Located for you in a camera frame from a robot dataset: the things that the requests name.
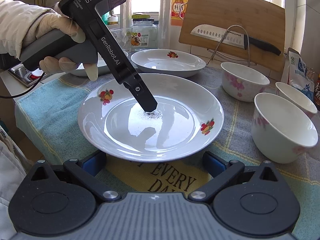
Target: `wooden cutting board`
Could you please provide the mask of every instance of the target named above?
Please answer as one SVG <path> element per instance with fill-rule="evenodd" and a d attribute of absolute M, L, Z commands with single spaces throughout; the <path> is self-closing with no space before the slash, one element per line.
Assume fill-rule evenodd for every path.
<path fill-rule="evenodd" d="M 280 56 L 250 46 L 250 60 L 271 70 L 282 72 L 285 57 L 285 11 L 264 0 L 188 0 L 180 32 L 179 42 L 207 49 L 215 49 L 218 42 L 191 35 L 200 24 L 214 25 L 227 29 L 231 25 L 244 27 L 249 36 L 267 41 L 282 53 Z M 239 27 L 231 30 L 239 33 Z M 218 51 L 242 59 L 248 59 L 248 51 L 228 44 L 221 44 Z"/>

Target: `metal stand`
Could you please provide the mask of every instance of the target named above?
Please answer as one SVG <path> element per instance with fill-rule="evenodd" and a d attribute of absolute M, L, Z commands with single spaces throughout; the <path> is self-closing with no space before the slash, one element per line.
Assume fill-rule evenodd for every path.
<path fill-rule="evenodd" d="M 179 17 L 180 17 L 181 20 L 183 20 L 183 18 L 181 17 L 181 10 L 182 10 L 183 6 L 186 5 L 187 3 L 188 3 L 188 2 L 183 3 L 183 4 L 181 5 L 180 9 L 179 9 Z M 225 37 L 226 37 L 227 34 L 229 33 L 229 30 L 230 30 L 231 28 L 233 28 L 233 27 L 239 27 L 239 28 L 243 29 L 243 30 L 245 31 L 246 35 L 247 35 L 247 38 L 248 38 L 248 61 L 243 60 L 243 59 L 237 59 L 237 58 L 228 57 L 228 56 L 226 56 L 226 55 L 224 55 L 224 54 L 222 54 L 222 53 L 220 53 L 220 52 L 217 51 L 218 48 L 219 48 L 219 46 L 220 46 L 220 44 L 223 42 L 223 40 L 225 39 Z M 249 43 L 249 35 L 248 35 L 246 29 L 244 29 L 244 28 L 243 28 L 242 26 L 240 26 L 240 25 L 232 25 L 232 26 L 230 26 L 230 27 L 226 30 L 226 32 L 224 33 L 224 35 L 222 36 L 222 38 L 221 38 L 219 44 L 217 45 L 216 49 L 215 49 L 214 51 L 212 51 L 212 50 L 210 50 L 210 49 L 207 49 L 207 51 L 209 51 L 209 52 L 212 53 L 210 59 L 209 59 L 208 62 L 206 63 L 207 65 L 210 63 L 211 60 L 213 60 L 213 58 L 214 58 L 215 55 L 221 57 L 221 58 L 224 59 L 224 60 L 228 60 L 228 61 L 234 60 L 234 61 L 236 61 L 235 63 L 242 64 L 242 65 L 248 65 L 248 67 L 250 67 L 250 65 L 254 65 L 254 66 L 257 65 L 256 63 L 253 63 L 253 64 L 250 63 L 250 43 Z"/>

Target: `green container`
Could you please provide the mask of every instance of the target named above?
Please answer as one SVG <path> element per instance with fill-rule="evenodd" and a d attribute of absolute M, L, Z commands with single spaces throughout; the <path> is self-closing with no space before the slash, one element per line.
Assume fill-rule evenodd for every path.
<path fill-rule="evenodd" d="M 108 17 L 110 17 L 109 12 L 107 12 L 106 14 L 102 15 L 101 19 L 104 22 L 105 25 L 108 25 Z"/>

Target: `hand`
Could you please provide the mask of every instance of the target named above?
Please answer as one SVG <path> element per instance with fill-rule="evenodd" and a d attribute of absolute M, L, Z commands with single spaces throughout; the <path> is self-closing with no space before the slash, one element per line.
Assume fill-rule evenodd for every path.
<path fill-rule="evenodd" d="M 48 13 L 41 20 L 36 29 L 36 38 L 39 39 L 53 29 L 59 29 L 69 35 L 74 41 L 82 43 L 85 41 L 85 34 L 79 25 L 72 19 L 61 16 L 58 13 Z M 69 73 L 77 69 L 80 63 L 74 63 L 66 57 L 57 60 L 54 57 L 45 57 L 39 63 L 40 68 L 47 74 L 66 72 Z M 97 64 L 83 63 L 84 69 L 91 81 L 98 78 Z"/>

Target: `white plate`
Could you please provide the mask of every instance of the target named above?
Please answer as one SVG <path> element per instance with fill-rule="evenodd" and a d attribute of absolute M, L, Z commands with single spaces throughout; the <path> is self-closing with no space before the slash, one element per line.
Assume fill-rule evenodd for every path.
<path fill-rule="evenodd" d="M 126 57 L 128 57 L 128 53 L 126 51 L 124 51 L 124 54 Z M 107 66 L 107 64 L 104 62 L 103 58 L 100 56 L 100 54 L 98 53 L 98 76 L 102 76 L 105 74 L 109 74 L 110 70 Z M 78 76 L 78 77 L 87 77 L 87 73 L 84 70 L 84 67 L 82 65 L 82 63 L 79 65 L 79 67 L 72 71 L 71 74 Z"/>
<path fill-rule="evenodd" d="M 134 53 L 131 60 L 147 73 L 191 77 L 205 67 L 205 62 L 186 52 L 170 49 L 147 49 Z"/>
<path fill-rule="evenodd" d="M 95 147 L 130 161 L 161 162 L 194 154 L 218 136 L 223 109 L 208 90 L 171 75 L 143 73 L 141 78 L 158 102 L 151 114 L 116 80 L 84 99 L 78 124 Z"/>

